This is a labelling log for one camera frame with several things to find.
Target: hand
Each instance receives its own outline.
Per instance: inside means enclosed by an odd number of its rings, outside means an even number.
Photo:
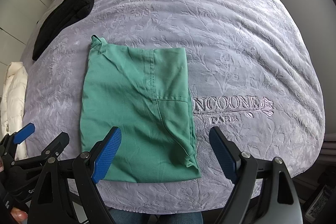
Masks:
[[[2,159],[0,157],[0,172],[2,172],[3,170],[4,170],[3,163],[2,163]],[[19,210],[18,208],[13,208],[10,213],[12,214],[13,218],[18,223],[21,223],[21,221],[23,221],[23,220],[25,220],[25,219],[28,218],[27,213],[25,213],[24,211]]]
[[[18,208],[13,208],[12,211],[10,212],[13,216],[13,218],[18,222],[21,223],[21,221],[25,220],[28,218],[27,213],[24,211],[19,210]]]

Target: bed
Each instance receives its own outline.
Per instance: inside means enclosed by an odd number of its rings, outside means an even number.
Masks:
[[[28,156],[39,155],[60,132],[70,144],[61,159],[80,151],[79,118],[91,36],[129,47],[184,47],[202,178],[174,183],[100,181],[107,206],[171,214],[222,208],[233,184],[209,145],[219,126],[254,157],[283,158],[291,176],[316,160],[325,118],[320,84],[300,32],[279,0],[95,0],[84,20],[62,30],[32,61],[44,19],[37,23],[21,61],[28,73],[24,124]],[[258,195],[256,183],[253,196]],[[70,181],[71,191],[76,186]]]

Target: green folded garment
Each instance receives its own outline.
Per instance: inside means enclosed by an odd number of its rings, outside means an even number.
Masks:
[[[200,178],[184,48],[144,50],[92,37],[80,118],[82,150],[111,127],[122,142],[105,180]]]

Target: gray wall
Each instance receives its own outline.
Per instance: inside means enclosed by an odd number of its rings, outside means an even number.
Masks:
[[[332,0],[281,0],[298,26],[320,80],[326,133],[336,133],[336,6]]]

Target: blue denim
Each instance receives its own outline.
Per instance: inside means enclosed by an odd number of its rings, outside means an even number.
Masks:
[[[110,209],[116,224],[147,224],[151,215]],[[202,213],[161,215],[157,224],[203,224]]]

